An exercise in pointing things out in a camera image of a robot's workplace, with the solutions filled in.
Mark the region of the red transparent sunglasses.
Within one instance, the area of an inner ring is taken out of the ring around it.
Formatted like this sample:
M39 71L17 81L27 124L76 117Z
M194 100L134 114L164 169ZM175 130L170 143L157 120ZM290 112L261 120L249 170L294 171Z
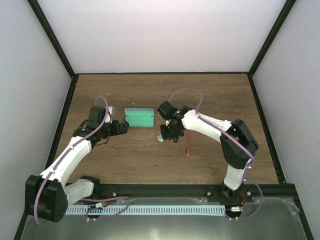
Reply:
M191 138L191 130L188 130L187 135L186 135L186 145L185 145L185 155L187 157L194 157L198 159L202 159L202 156L199 155L194 155L190 153L190 138Z

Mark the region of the blue green glasses case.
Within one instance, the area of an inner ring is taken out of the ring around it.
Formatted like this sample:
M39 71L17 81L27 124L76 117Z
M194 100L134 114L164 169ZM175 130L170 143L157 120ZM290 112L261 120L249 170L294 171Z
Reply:
M155 110L153 108L126 107L125 120L131 128L153 128Z

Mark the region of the light blue cleaning cloth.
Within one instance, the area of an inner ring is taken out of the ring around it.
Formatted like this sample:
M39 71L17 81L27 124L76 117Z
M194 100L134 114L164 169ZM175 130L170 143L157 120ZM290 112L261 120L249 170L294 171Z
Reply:
M157 136L157 140L159 141L159 142L164 142L165 140L163 139L163 136L160 134L160 135L158 135Z

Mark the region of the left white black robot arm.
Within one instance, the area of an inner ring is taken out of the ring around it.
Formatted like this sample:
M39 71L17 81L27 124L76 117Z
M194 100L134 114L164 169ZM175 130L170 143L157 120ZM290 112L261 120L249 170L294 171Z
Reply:
M94 106L74 131L67 147L57 159L39 175L31 175L25 182L24 210L34 217L59 222L67 208L79 201L102 205L102 186L98 178L82 176L76 182L67 180L91 150L100 141L128 132L129 123L125 119L114 120L114 108Z

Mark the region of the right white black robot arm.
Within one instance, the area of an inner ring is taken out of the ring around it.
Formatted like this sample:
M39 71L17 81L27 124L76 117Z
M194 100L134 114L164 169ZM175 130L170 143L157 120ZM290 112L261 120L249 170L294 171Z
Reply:
M162 141L178 142L184 132L194 131L210 137L221 145L227 162L226 175L221 184L223 198L229 202L240 196L245 172L253 163L259 145L248 126L240 119L219 120L199 113L189 106L178 109L168 101L163 102L157 112L165 120L160 126Z

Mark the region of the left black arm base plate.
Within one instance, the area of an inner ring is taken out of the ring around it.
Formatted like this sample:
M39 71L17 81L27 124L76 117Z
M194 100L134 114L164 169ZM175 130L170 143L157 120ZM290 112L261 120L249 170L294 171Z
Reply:
M98 184L93 187L93 192L90 196L84 197L81 200L92 203L107 202L108 199L118 196L116 190L106 188L103 184Z

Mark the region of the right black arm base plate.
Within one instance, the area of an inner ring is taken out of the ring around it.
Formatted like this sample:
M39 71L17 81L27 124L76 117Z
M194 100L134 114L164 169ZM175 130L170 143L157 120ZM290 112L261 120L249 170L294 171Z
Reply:
M220 204L238 204L244 199L245 202L251 202L252 197L247 194L248 188L242 183L236 190L229 189L223 183L209 185L205 188L205 196L209 202L219 202Z

